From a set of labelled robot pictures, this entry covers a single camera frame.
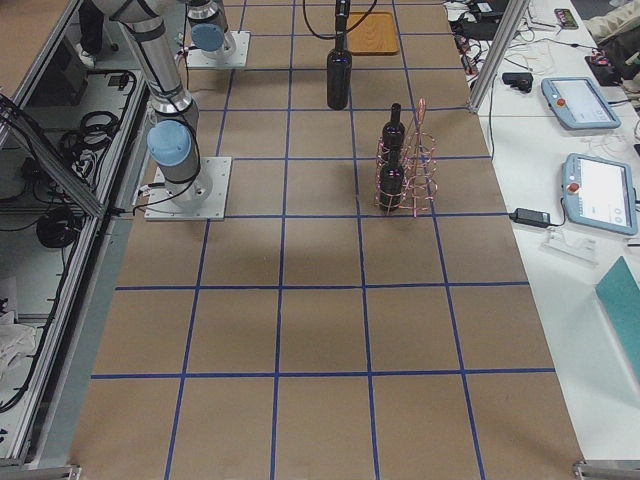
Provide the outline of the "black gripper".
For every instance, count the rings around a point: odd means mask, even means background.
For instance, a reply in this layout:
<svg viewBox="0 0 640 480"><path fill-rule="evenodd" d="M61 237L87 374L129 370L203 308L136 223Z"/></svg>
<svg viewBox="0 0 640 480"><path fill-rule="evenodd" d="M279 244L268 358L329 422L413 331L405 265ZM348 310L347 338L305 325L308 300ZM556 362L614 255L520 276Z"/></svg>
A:
<svg viewBox="0 0 640 480"><path fill-rule="evenodd" d="M335 1L335 30L346 31L349 18L349 0Z"/></svg>

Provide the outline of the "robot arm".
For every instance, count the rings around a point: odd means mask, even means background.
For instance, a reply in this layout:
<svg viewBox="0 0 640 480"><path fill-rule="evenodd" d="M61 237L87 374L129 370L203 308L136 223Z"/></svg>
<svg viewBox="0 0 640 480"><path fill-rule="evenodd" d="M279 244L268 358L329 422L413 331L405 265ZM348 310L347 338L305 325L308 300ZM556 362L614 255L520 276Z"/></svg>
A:
<svg viewBox="0 0 640 480"><path fill-rule="evenodd" d="M207 192L201 181L195 127L198 110L183 86L166 36L163 1L97 1L96 7L124 29L151 94L156 124L147 149L161 170L168 195L193 201Z"/></svg>
<svg viewBox="0 0 640 480"><path fill-rule="evenodd" d="M335 32L321 35L316 32L303 6L304 22L309 32L321 40L335 40L339 47L344 45L348 33L349 1L335 2ZM203 5L195 1L189 4L187 19L191 28L191 49L200 50L209 58L230 56L236 50L233 34L230 32L221 1L207 1Z"/></svg>

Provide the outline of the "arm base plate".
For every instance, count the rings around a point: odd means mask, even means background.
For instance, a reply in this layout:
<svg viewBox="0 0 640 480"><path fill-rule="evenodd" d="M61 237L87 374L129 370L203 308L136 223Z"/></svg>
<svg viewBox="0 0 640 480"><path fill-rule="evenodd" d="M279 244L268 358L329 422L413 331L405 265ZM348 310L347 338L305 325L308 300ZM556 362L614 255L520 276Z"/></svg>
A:
<svg viewBox="0 0 640 480"><path fill-rule="evenodd" d="M196 179L180 186L166 183L159 167L154 182L161 186L150 192L150 206L145 207L148 221L222 221L225 218L231 157L202 157Z"/></svg>
<svg viewBox="0 0 640 480"><path fill-rule="evenodd" d="M196 70L244 69L251 39L249 31L206 30L192 39L187 65Z"/></svg>

